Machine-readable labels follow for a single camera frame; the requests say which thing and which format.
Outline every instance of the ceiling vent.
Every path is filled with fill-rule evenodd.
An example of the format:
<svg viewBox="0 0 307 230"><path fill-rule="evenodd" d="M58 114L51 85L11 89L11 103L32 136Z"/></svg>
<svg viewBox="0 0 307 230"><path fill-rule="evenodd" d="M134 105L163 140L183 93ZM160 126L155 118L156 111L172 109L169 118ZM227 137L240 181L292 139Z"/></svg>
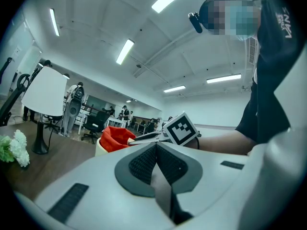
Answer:
<svg viewBox="0 0 307 230"><path fill-rule="evenodd" d="M249 62L255 64L257 41L254 38L249 39Z"/></svg>

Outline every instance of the black vent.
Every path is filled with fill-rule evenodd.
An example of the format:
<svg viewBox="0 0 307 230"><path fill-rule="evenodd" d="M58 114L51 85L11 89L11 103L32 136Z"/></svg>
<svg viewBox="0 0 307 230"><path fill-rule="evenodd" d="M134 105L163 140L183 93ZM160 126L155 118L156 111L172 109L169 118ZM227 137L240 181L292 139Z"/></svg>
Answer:
<svg viewBox="0 0 307 230"><path fill-rule="evenodd" d="M234 163L234 162L229 162L229 161L223 161L221 163L221 165L224 165L224 166L227 166L227 167L230 167L230 168L234 168L234 169L237 169L237 170L242 170L244 165L241 164L241 163Z"/></svg>
<svg viewBox="0 0 307 230"><path fill-rule="evenodd" d="M87 185L76 183L48 211L48 214L59 222L65 223L88 188L89 186Z"/></svg>
<svg viewBox="0 0 307 230"><path fill-rule="evenodd" d="M157 147L157 164L170 185L188 171L188 166L183 160L159 146Z"/></svg>
<svg viewBox="0 0 307 230"><path fill-rule="evenodd" d="M130 173L144 183L150 185L155 166L155 146L146 150L129 163Z"/></svg>

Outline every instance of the red cloth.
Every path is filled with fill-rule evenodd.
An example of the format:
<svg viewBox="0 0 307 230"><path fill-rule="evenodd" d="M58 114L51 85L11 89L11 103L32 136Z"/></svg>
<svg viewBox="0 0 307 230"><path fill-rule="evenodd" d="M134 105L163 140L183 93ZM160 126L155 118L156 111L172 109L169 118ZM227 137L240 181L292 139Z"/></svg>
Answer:
<svg viewBox="0 0 307 230"><path fill-rule="evenodd" d="M117 151L123 148L128 148L128 139L135 139L136 136L125 128L108 126L102 132L100 145L107 151Z"/></svg>

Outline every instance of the black chair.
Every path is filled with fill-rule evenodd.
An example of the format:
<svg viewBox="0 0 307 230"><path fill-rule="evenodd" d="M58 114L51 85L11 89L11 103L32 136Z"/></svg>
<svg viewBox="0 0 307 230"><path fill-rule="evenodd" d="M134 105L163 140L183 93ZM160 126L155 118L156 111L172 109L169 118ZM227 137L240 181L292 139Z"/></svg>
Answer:
<svg viewBox="0 0 307 230"><path fill-rule="evenodd" d="M110 114L105 112L98 112L96 116L87 116L86 124L83 124L83 127L90 131L89 134L84 134L81 137L81 140L85 138L91 138L92 143L95 144L94 138L98 139L97 133L102 132L105 129L105 123L107 119L110 117Z"/></svg>
<svg viewBox="0 0 307 230"><path fill-rule="evenodd" d="M61 130L61 127L53 124L53 122L60 121L63 116L48 116L48 115L46 115L45 117L47 117L48 121L50 121L50 123L44 123L46 125L45 128L49 128L49 130L53 129L58 134Z"/></svg>
<svg viewBox="0 0 307 230"><path fill-rule="evenodd" d="M7 126L8 121L11 117L11 108L15 104L18 97L21 95L22 92L26 91L26 88L29 85L29 74L23 74L19 77L17 81L17 88L14 90L14 92L9 96L7 101L4 103L2 108L0 109L0 127L1 126Z"/></svg>

